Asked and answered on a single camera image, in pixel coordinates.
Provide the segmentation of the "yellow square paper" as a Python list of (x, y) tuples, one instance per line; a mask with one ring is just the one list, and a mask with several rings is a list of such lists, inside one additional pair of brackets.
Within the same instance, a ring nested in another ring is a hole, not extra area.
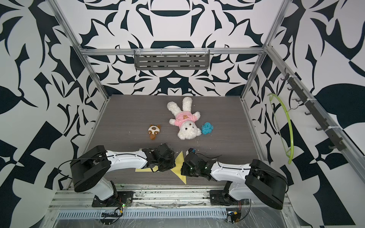
[(178, 156), (175, 158), (175, 167), (171, 169), (171, 171), (186, 185), (187, 180), (186, 176), (181, 174), (181, 169), (184, 163), (184, 155), (181, 151)]

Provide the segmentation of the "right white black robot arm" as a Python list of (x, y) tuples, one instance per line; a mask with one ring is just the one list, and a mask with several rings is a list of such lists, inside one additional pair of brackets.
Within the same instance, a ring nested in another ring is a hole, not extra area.
[(288, 190), (287, 178), (260, 160), (241, 165), (222, 163), (216, 158), (206, 161), (194, 149), (189, 149), (181, 175), (226, 182), (223, 190), (210, 191), (212, 205), (239, 205), (243, 200), (257, 199), (282, 210)]

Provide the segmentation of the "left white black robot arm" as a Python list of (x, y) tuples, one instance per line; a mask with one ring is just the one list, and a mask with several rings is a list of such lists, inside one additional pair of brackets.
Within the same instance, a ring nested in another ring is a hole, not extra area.
[(114, 183), (105, 178), (111, 171), (158, 167), (165, 172), (175, 166), (175, 152), (166, 143), (135, 152), (114, 152), (98, 145), (70, 162), (74, 191), (91, 192), (101, 201), (117, 196)]

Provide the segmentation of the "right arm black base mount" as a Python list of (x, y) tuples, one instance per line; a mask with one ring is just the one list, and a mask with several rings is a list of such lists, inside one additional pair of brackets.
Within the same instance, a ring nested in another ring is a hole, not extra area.
[(232, 181), (227, 181), (223, 190), (210, 190), (210, 202), (212, 205), (220, 206), (238, 206), (250, 204), (249, 199), (236, 200), (229, 195), (229, 188), (232, 186)]

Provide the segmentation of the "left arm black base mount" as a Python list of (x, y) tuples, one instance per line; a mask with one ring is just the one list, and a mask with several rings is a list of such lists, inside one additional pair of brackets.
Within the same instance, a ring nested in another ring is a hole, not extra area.
[(93, 208), (102, 208), (102, 207), (128, 207), (133, 202), (133, 191), (117, 191), (115, 184), (111, 181), (111, 185), (113, 187), (113, 195), (108, 199), (101, 200), (97, 195), (95, 195), (92, 207)]

